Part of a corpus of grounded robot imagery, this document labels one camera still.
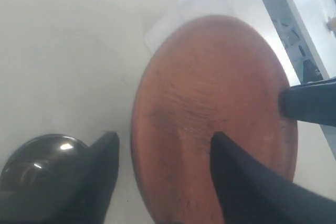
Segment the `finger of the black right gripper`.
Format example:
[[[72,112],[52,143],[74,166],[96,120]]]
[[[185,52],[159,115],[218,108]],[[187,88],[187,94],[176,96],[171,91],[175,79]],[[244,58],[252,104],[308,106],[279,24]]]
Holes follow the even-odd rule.
[[[285,89],[279,111],[289,119],[335,126],[335,78]]]

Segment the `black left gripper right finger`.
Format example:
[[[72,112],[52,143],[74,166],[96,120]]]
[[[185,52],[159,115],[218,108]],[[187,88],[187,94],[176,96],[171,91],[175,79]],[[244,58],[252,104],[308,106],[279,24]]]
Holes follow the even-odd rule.
[[[335,201],[279,176],[223,132],[211,138],[210,171],[226,223],[335,223]]]

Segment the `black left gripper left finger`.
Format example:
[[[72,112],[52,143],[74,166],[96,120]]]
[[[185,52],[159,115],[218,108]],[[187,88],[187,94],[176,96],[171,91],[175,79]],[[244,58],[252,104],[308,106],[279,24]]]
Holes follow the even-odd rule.
[[[36,186],[1,192],[1,223],[104,223],[119,171],[120,140],[105,132]]]

